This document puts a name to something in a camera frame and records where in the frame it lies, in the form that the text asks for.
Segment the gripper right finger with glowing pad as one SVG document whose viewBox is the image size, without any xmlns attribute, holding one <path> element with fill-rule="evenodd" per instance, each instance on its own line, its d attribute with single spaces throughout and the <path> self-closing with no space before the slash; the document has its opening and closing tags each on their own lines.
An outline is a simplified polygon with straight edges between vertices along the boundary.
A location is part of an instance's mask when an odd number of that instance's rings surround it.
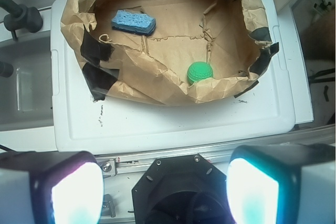
<svg viewBox="0 0 336 224">
<path fill-rule="evenodd" d="M 241 145 L 226 187 L 236 223 L 335 223 L 335 147 Z"/>
</svg>

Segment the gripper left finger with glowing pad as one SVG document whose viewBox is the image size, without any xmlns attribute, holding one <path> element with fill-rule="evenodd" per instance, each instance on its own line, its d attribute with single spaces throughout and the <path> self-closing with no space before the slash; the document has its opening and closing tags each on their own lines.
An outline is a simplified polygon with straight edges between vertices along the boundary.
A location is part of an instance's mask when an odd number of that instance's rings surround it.
<svg viewBox="0 0 336 224">
<path fill-rule="evenodd" d="M 103 189 L 89 152 L 1 153 L 1 223 L 98 223 Z"/>
</svg>

